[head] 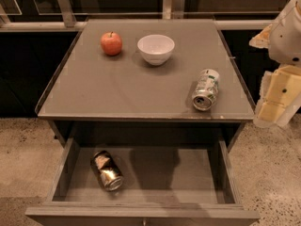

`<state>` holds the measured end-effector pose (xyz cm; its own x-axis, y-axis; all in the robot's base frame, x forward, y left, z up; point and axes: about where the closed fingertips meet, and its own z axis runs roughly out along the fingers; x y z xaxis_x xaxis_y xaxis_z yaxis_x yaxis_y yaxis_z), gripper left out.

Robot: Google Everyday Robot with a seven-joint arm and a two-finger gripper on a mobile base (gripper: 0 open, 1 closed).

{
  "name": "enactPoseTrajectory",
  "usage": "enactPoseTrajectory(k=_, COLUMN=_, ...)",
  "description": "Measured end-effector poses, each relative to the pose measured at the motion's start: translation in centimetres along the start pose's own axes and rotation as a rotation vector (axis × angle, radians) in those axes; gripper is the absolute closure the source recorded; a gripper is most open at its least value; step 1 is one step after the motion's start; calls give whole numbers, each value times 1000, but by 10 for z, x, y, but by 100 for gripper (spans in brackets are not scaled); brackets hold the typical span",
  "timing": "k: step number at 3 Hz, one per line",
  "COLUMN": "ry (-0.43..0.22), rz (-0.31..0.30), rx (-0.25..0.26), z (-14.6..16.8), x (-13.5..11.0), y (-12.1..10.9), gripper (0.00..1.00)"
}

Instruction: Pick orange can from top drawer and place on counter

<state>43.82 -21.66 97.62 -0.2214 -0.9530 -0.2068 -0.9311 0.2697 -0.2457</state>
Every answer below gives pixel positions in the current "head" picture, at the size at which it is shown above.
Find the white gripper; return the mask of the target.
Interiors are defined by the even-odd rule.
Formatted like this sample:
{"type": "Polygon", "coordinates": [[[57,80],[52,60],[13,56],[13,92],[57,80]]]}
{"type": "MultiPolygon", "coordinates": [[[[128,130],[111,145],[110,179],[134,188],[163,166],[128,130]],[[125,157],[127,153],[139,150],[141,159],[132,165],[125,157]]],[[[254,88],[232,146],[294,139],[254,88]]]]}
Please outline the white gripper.
{"type": "Polygon", "coordinates": [[[301,0],[291,0],[249,45],[268,49],[271,59],[290,64],[264,73],[253,119],[260,128],[283,127],[301,107],[301,68],[296,67],[301,66],[301,0]]]}

